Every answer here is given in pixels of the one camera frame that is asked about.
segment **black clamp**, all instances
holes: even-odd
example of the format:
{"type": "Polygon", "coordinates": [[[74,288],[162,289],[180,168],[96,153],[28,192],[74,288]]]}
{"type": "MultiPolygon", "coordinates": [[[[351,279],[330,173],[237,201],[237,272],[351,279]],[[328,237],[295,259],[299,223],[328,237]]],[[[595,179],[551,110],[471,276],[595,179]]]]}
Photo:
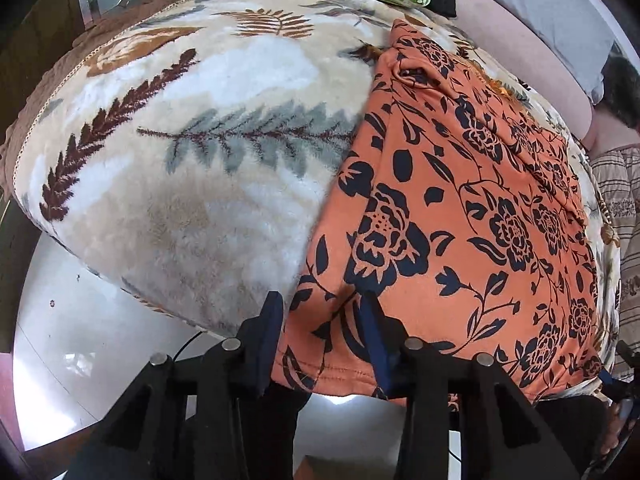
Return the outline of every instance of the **black clamp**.
{"type": "MultiPolygon", "coordinates": [[[[248,480],[249,436],[243,443],[240,405],[273,386],[283,312],[281,295],[270,292],[260,316],[203,356],[175,363],[154,356],[98,423],[66,480],[248,480]],[[186,438],[192,395],[198,402],[186,438]]],[[[440,354],[408,337],[373,294],[363,294],[360,312],[376,381],[389,399],[407,399],[396,480],[447,479],[449,394],[457,394],[460,406],[463,479],[578,479],[549,428],[491,355],[468,361],[440,354]]]]}

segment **orange fabric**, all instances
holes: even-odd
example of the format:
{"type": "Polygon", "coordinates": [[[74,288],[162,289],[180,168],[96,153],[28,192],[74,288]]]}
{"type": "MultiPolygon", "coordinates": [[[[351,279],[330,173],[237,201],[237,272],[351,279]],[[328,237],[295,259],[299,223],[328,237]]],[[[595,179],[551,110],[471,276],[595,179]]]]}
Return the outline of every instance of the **orange fabric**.
{"type": "Polygon", "coordinates": [[[564,139],[407,23],[396,20],[390,43],[272,378],[385,397],[356,290],[443,353],[494,355],[532,401],[593,377],[596,271],[564,139]]]}

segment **fleece blanket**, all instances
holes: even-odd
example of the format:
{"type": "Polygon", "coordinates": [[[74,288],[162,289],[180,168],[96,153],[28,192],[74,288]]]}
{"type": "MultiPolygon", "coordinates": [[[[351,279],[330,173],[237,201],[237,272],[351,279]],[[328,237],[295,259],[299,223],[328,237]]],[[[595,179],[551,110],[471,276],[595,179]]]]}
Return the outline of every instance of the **fleece blanket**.
{"type": "Polygon", "coordinates": [[[21,143],[14,195],[105,279],[233,334],[268,290],[293,297],[396,18],[477,65],[567,140],[596,263],[591,331],[609,365],[619,267],[584,155],[542,96],[418,10],[375,0],[171,4],[98,45],[51,89],[21,143]]]}

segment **silver screw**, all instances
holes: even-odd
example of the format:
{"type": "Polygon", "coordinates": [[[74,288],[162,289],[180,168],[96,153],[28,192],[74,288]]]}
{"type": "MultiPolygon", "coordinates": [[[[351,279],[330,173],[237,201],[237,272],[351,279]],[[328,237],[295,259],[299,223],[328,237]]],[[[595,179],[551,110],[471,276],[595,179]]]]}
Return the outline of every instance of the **silver screw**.
{"type": "Polygon", "coordinates": [[[491,354],[486,354],[484,352],[480,352],[476,356],[476,361],[478,361],[478,363],[482,366],[491,366],[492,364],[494,364],[494,358],[491,356],[491,354]]]}
{"type": "Polygon", "coordinates": [[[225,339],[222,342],[222,348],[227,352],[232,352],[233,350],[238,350],[240,348],[241,342],[239,339],[235,337],[230,337],[229,339],[225,339]]]}
{"type": "Polygon", "coordinates": [[[149,363],[152,366],[160,366],[163,365],[168,359],[167,355],[162,352],[156,352],[149,358],[149,363]]]}
{"type": "Polygon", "coordinates": [[[422,340],[418,337],[409,337],[404,342],[404,346],[406,346],[409,350],[419,350],[422,348],[422,340]]]}

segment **tiled floor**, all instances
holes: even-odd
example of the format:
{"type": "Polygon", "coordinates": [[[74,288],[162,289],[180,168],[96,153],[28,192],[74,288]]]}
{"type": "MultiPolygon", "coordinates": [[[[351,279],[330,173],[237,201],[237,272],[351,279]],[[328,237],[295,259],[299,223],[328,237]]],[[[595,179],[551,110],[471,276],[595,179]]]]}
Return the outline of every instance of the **tiled floor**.
{"type": "MultiPolygon", "coordinates": [[[[155,351],[174,354],[195,330],[152,312],[42,235],[20,302],[14,391],[25,449],[102,418],[155,351]]],[[[216,343],[202,335],[182,354],[216,343]]],[[[305,455],[393,466],[404,409],[368,397],[313,396],[301,412],[294,461],[305,455]]],[[[459,434],[450,434],[460,456],[459,434]]],[[[450,458],[450,478],[460,477],[450,458]]]]}

